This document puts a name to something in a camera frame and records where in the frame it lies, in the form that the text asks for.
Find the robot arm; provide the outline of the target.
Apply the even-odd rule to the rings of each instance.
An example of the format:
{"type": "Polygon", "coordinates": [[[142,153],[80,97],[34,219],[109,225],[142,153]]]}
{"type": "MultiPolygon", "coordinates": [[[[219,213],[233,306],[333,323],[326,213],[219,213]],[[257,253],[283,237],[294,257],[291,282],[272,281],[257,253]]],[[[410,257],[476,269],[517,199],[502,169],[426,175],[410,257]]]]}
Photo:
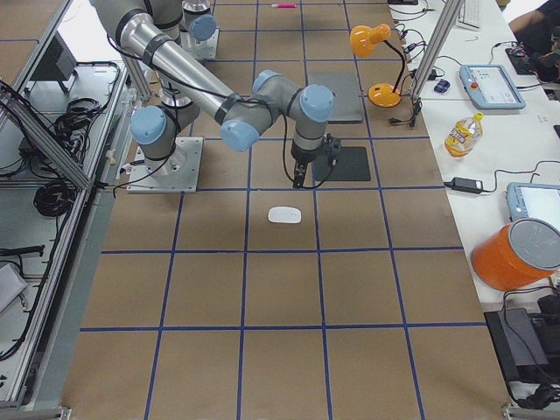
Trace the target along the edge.
{"type": "Polygon", "coordinates": [[[179,24],[181,45],[196,60],[214,60],[219,28],[207,0],[182,2],[183,18],[179,24]]]}
{"type": "Polygon", "coordinates": [[[108,38],[132,58],[164,78],[164,87],[179,91],[220,125],[222,140],[236,151],[249,149],[277,120],[293,120],[289,174],[301,188],[309,163],[318,156],[336,164],[340,140],[327,133],[334,94],[323,85],[300,87],[284,75],[258,74],[248,99],[228,87],[182,45],[181,35],[205,40],[215,31],[207,1],[96,1],[94,7],[108,38]]]}

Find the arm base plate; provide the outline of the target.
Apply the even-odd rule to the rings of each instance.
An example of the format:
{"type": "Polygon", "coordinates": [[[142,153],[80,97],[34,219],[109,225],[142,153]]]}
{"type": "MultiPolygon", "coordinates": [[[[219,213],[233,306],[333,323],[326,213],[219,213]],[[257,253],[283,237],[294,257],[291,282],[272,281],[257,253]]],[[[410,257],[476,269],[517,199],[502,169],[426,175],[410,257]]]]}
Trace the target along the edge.
{"type": "Polygon", "coordinates": [[[204,145],[203,137],[177,137],[174,153],[162,168],[160,163],[146,160],[139,146],[129,183],[125,186],[130,193],[195,193],[200,175],[200,161],[204,145]]]}
{"type": "Polygon", "coordinates": [[[189,32],[182,31],[180,33],[181,46],[198,61],[214,61],[216,60],[219,34],[220,29],[217,28],[209,39],[198,41],[189,32]]]}

